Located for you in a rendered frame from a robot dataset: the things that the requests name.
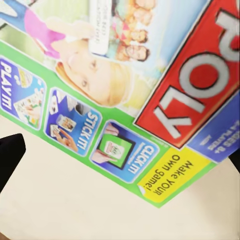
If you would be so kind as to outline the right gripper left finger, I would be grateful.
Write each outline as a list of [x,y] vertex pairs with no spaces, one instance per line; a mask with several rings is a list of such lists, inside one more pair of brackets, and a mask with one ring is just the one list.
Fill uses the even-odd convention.
[[0,138],[0,193],[26,152],[21,133]]

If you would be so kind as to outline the board game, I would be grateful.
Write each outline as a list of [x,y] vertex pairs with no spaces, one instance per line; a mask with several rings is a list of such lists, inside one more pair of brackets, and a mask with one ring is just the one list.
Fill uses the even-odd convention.
[[0,115],[160,208],[240,147],[240,0],[0,0]]

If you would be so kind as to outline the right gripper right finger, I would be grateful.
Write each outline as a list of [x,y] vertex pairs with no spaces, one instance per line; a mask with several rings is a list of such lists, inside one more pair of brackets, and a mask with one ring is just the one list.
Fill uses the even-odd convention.
[[228,157],[232,161],[238,172],[240,172],[240,147]]

